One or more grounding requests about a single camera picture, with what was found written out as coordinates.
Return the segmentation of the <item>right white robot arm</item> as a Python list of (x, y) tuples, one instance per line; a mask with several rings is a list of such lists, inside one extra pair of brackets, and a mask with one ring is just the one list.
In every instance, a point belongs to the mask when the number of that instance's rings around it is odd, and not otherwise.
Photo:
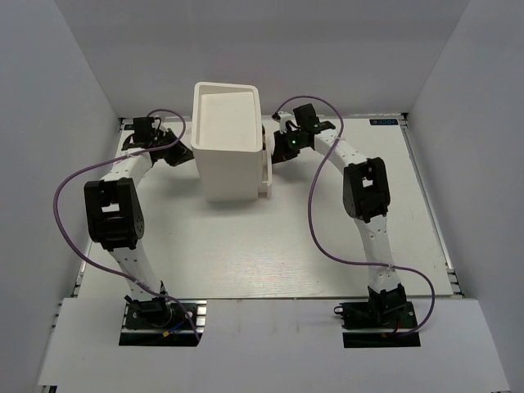
[(391, 325), (400, 315), (395, 300), (404, 302), (406, 295), (394, 268), (387, 234), (391, 194), (383, 159), (357, 152), (332, 122), (321, 121), (310, 103), (291, 114), (277, 111), (272, 119), (279, 124), (273, 134), (274, 164), (294, 159), (301, 150), (310, 148), (323, 156), (322, 165), (331, 162), (340, 171), (343, 206), (354, 220), (364, 247), (369, 295), (383, 297), (369, 306), (370, 318), (379, 326)]

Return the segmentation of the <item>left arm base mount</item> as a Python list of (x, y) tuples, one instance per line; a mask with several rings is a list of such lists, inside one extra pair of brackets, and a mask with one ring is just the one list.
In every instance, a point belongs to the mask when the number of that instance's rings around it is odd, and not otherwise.
[(126, 297), (124, 317), (120, 329), (119, 346), (141, 347), (196, 347), (206, 324), (206, 302), (182, 302), (179, 305), (163, 299), (131, 300)]

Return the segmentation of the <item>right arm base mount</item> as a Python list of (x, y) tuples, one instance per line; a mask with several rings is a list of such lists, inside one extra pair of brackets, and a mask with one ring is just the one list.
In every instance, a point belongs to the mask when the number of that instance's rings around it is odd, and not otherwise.
[(341, 318), (342, 339), (345, 349), (416, 348), (421, 346), (418, 321), (412, 302), (379, 322), (372, 316), (367, 301), (351, 301), (335, 306), (333, 312)]

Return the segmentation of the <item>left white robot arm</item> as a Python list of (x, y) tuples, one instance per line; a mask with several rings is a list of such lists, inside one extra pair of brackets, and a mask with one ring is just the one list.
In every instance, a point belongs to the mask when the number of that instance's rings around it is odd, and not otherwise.
[(158, 297), (167, 293), (156, 276), (142, 244), (145, 219), (137, 187), (155, 163), (176, 167), (194, 158), (171, 129), (153, 115), (134, 118), (132, 133), (124, 140), (123, 158), (101, 179), (84, 185), (88, 232), (115, 260), (129, 282), (129, 300), (149, 301), (145, 317), (163, 327), (173, 317), (173, 306)]

